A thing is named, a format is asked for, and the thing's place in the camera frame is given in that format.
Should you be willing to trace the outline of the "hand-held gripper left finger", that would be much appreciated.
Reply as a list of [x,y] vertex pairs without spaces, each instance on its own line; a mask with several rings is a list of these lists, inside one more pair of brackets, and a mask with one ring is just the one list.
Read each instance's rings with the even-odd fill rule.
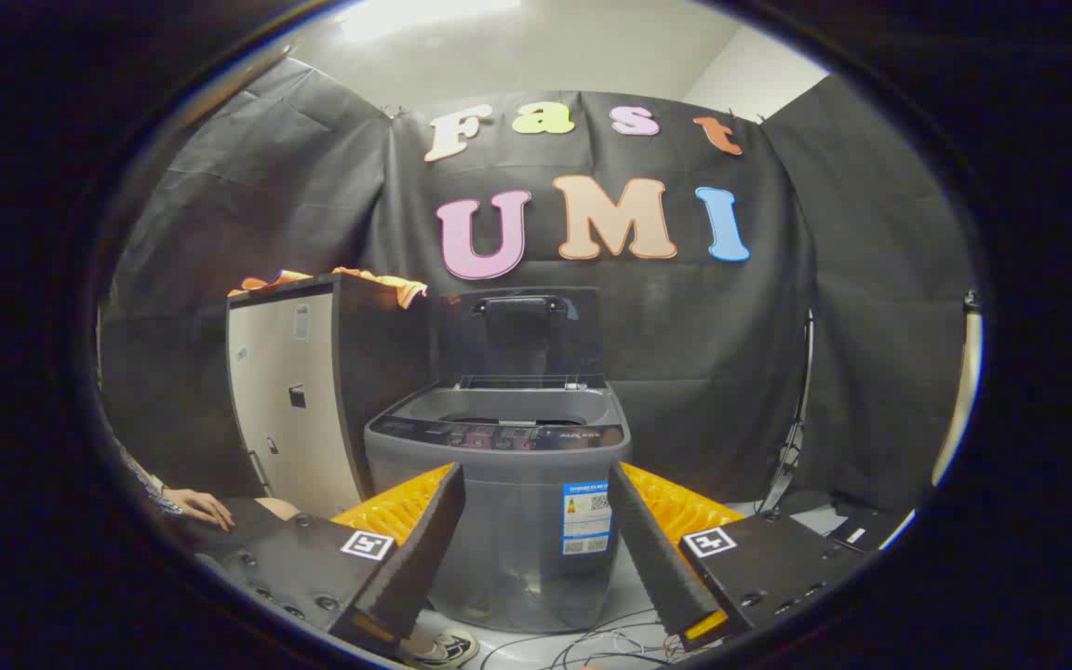
[[391,656],[428,605],[465,506],[455,462],[333,518],[243,523],[198,544],[200,568],[277,626],[363,656]]

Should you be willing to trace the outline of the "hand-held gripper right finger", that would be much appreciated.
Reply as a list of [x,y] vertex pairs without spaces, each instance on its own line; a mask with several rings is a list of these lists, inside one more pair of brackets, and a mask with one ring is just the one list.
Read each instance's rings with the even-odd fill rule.
[[740,515],[614,462],[608,500],[664,631],[694,651],[795,617],[866,556],[788,516]]

